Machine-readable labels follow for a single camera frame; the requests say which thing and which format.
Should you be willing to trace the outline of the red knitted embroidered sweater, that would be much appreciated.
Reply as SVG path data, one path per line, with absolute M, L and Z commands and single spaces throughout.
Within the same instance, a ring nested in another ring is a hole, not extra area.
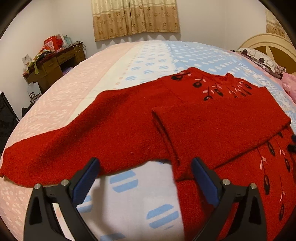
M 73 177 L 92 157 L 100 161 L 100 174 L 168 161 L 185 240 L 191 240 L 214 210 L 194 179 L 192 160 L 199 157 L 235 185 L 258 186 L 267 239 L 273 240 L 295 210 L 290 124 L 267 88 L 189 68 L 100 93 L 67 126 L 8 147 L 1 176 L 33 187 Z

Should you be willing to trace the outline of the pink and blue bed blanket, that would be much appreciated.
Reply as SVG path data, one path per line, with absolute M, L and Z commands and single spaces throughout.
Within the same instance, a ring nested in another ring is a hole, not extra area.
M 266 87 L 295 120 L 295 103 L 280 82 L 248 59 L 196 42 L 117 44 L 89 57 L 53 84 L 21 119 L 6 146 L 69 124 L 104 90 L 123 89 L 189 67 L 231 73 Z M 100 240 L 183 240 L 171 166 L 151 161 L 96 180 L 78 211 Z

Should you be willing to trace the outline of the black bag on floor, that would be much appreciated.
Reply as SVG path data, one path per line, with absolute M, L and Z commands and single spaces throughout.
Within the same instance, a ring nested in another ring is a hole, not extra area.
M 2 154 L 10 135 L 20 120 L 3 92 L 0 98 L 0 150 Z

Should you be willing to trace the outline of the white paper shopping bag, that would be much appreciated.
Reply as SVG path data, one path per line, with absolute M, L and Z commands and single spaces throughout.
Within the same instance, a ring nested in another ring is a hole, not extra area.
M 30 104 L 35 103 L 41 96 L 41 90 L 37 82 L 31 82 L 27 88 L 28 95 L 30 98 Z

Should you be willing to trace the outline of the pink pillow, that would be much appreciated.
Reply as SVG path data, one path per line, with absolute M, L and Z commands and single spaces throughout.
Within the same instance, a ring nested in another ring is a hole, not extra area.
M 292 98 L 293 102 L 296 103 L 296 76 L 283 73 L 281 82 L 283 89 Z

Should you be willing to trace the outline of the dark wooden desk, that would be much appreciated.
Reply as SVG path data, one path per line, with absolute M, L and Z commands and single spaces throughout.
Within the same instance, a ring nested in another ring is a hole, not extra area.
M 66 70 L 74 68 L 85 59 L 85 45 L 83 42 L 75 42 L 59 52 L 51 52 L 42 57 L 23 73 L 23 77 L 28 84 L 37 83 L 41 93 L 44 93 L 64 76 Z

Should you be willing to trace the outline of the white patterned pillow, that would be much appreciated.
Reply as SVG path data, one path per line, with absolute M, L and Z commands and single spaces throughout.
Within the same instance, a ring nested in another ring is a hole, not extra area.
M 240 48 L 236 51 L 240 55 L 246 57 L 251 60 L 253 63 L 261 67 L 267 73 L 281 79 L 283 73 L 286 73 L 286 68 L 278 65 L 274 60 L 272 60 L 266 54 L 251 48 Z

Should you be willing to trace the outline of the cream and brown headboard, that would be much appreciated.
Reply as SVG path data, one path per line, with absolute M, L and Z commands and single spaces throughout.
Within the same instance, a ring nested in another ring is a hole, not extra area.
M 274 62 L 286 68 L 287 73 L 295 75 L 295 47 L 284 37 L 265 33 L 246 40 L 240 48 L 258 50 L 269 56 Z

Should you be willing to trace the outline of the red gift box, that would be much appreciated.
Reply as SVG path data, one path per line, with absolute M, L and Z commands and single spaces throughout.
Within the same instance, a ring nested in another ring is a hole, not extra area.
M 44 41 L 44 48 L 50 51 L 57 51 L 63 45 L 63 41 L 56 36 L 51 36 Z

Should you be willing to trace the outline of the beige curtain beside headboard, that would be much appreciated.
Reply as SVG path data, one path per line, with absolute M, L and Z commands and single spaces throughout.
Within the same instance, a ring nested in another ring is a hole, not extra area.
M 290 41 L 289 36 L 287 35 L 286 31 L 277 20 L 277 18 L 272 14 L 272 12 L 268 9 L 265 10 L 266 15 L 266 32 L 271 34 L 279 35 L 288 41 Z

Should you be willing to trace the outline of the beige patterned window curtain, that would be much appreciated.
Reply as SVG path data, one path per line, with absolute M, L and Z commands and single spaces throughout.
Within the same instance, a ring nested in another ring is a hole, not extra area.
M 176 1 L 91 1 L 95 41 L 140 33 L 178 33 Z

